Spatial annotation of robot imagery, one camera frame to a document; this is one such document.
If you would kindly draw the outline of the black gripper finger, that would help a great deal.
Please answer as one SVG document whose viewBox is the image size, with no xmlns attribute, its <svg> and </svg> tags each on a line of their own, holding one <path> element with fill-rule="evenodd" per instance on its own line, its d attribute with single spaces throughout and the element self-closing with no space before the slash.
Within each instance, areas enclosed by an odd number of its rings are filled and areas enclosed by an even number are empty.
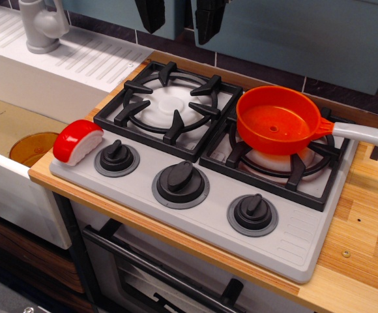
<svg viewBox="0 0 378 313">
<path fill-rule="evenodd" d="M 198 42 L 204 45 L 220 32 L 224 17 L 226 1 L 224 0 L 197 0 L 196 1 L 196 28 Z"/>
<path fill-rule="evenodd" d="M 164 0 L 135 0 L 141 22 L 145 30 L 153 34 L 166 22 Z"/>
</svg>

